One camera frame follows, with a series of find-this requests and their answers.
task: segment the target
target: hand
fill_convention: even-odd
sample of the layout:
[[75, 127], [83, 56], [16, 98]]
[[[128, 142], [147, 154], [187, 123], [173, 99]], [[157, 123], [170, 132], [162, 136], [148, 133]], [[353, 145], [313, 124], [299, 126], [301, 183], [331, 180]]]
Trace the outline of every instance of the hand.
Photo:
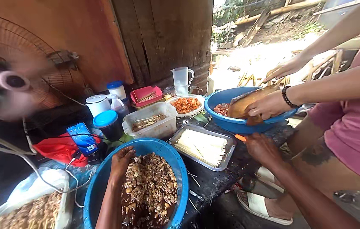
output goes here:
[[299, 71], [312, 58], [313, 57], [308, 58], [308, 57], [304, 57], [304, 56], [298, 54], [297, 56], [290, 59], [289, 61], [279, 64], [274, 69], [270, 70], [266, 74], [266, 78], [264, 79], [263, 83], [267, 83], [270, 80], [272, 80], [273, 78], [276, 78], [277, 80], [279, 80], [280, 78], [282, 78], [284, 76], [287, 76], [287, 75], [290, 75], [290, 74], [293, 74], [293, 73]]
[[110, 182], [123, 182], [129, 161], [135, 156], [133, 146], [125, 147], [112, 156]]
[[280, 115], [283, 112], [290, 111], [292, 108], [285, 102], [282, 96], [281, 91], [275, 91], [265, 96], [262, 99], [259, 99], [251, 103], [246, 109], [245, 114], [248, 114], [251, 117], [256, 115], [261, 115], [263, 120], [269, 119]]
[[253, 133], [245, 136], [248, 153], [267, 169], [284, 164], [275, 144], [264, 134]]

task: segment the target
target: black bead bracelet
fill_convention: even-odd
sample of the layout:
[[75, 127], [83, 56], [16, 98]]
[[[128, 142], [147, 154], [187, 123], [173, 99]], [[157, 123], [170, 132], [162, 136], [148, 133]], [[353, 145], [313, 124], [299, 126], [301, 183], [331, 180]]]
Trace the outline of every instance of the black bead bracelet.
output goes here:
[[300, 106], [294, 105], [294, 104], [287, 98], [286, 90], [287, 90], [289, 87], [290, 87], [290, 86], [285, 86], [285, 87], [282, 89], [283, 99], [285, 100], [285, 102], [286, 102], [291, 108], [297, 109], [297, 108], [299, 108]]

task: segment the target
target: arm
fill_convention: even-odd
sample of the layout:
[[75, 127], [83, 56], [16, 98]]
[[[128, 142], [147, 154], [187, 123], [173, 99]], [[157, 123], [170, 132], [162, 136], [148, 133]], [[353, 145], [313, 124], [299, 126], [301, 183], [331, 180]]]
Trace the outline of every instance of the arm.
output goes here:
[[299, 177], [265, 135], [247, 136], [245, 144], [248, 153], [269, 169], [292, 196], [311, 228], [360, 229], [360, 222]]
[[[295, 105], [360, 99], [360, 66], [293, 86], [287, 89], [286, 95]], [[281, 91], [276, 91], [250, 104], [245, 112], [249, 116], [261, 114], [262, 119], [266, 120], [291, 109], [284, 101]]]
[[133, 146], [121, 149], [112, 157], [111, 174], [102, 200], [95, 229], [122, 228], [122, 184], [130, 159], [134, 156]]
[[278, 65], [275, 69], [268, 72], [264, 83], [276, 78], [280, 79], [284, 76], [293, 74], [300, 70], [315, 55], [323, 53], [327, 50], [352, 39], [360, 34], [360, 5], [347, 13], [332, 29], [317, 39], [313, 44], [308, 46], [297, 56], [291, 60]]

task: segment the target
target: phone screen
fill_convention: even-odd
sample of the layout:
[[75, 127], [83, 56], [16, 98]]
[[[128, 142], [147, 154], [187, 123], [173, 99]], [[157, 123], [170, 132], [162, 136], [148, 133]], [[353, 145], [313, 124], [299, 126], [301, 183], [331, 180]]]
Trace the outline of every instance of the phone screen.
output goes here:
[[91, 135], [84, 135], [90, 134], [90, 131], [84, 123], [79, 123], [75, 126], [68, 127], [67, 133], [72, 136], [71, 138], [84, 156], [89, 156], [98, 150], [98, 145], [96, 144], [95, 139]]

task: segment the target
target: orange knife handle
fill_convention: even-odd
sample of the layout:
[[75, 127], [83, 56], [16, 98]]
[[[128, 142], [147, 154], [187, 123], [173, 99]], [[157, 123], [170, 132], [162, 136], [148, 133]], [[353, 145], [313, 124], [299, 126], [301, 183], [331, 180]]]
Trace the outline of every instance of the orange knife handle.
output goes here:
[[246, 141], [246, 138], [244, 136], [242, 136], [242, 135], [239, 135], [239, 134], [236, 134], [235, 138], [238, 138], [241, 141]]

